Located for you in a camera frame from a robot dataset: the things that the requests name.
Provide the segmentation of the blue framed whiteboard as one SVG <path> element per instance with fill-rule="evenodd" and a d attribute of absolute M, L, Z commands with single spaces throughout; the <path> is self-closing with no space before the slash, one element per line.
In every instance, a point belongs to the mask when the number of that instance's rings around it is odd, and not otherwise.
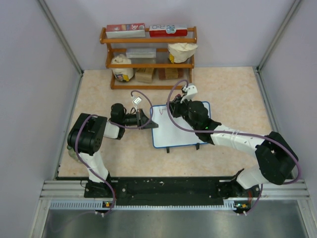
<path fill-rule="evenodd" d="M 167 151 L 171 147 L 195 146 L 200 148 L 201 141 L 194 133 L 186 132 L 174 125 L 170 120 L 166 105 L 154 105 L 152 121 L 158 124 L 152 129 L 153 146 L 157 149 L 165 148 Z"/>

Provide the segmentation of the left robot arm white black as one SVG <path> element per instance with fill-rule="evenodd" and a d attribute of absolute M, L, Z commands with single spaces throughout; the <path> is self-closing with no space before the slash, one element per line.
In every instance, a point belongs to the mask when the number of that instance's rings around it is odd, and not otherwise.
<path fill-rule="evenodd" d="M 103 138 L 120 140 L 127 128 L 152 129 L 158 124 L 152 121 L 153 107 L 147 116 L 142 109 L 126 108 L 116 103 L 111 106 L 110 119 L 81 113 L 67 137 L 67 146 L 75 152 L 77 159 L 85 165 L 89 178 L 85 189 L 86 198 L 114 198 L 111 176 L 106 169 L 100 148 Z"/>

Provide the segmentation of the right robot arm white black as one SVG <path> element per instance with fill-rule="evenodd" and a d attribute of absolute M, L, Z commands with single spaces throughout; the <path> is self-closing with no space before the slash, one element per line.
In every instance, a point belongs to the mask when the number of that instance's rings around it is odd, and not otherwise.
<path fill-rule="evenodd" d="M 189 132 L 201 141 L 230 147 L 256 159 L 257 165 L 241 169 L 233 176 L 231 190 L 237 196 L 243 196 L 255 185 L 285 184 L 298 166 L 297 155 L 278 132 L 256 135 L 233 130 L 212 120 L 203 102 L 187 100 L 181 95 L 168 102 L 167 107 L 168 116 L 182 118 L 191 127 Z"/>

